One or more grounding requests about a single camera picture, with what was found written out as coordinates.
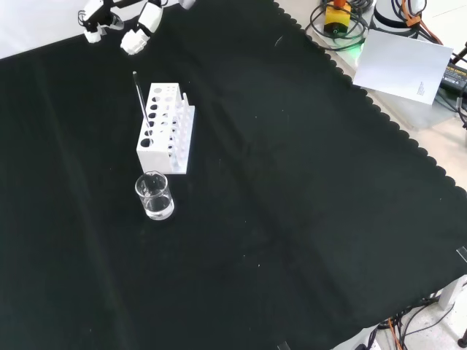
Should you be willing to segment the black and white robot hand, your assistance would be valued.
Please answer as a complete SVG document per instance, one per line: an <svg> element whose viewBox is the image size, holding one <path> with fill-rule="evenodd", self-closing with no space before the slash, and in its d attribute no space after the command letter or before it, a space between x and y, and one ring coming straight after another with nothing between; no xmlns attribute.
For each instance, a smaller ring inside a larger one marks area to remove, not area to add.
<svg viewBox="0 0 467 350"><path fill-rule="evenodd" d="M101 40L106 28L116 31L123 30L124 22L112 9L123 9L136 3L138 1L88 1L84 9L81 9L77 15L78 23L84 28L85 38L89 43L95 44ZM145 48L150 37L158 29L164 8L178 4L184 9L190 9L195 3L195 0L145 1L138 16L136 27L125 33L120 47L128 55L138 54Z"/></svg>

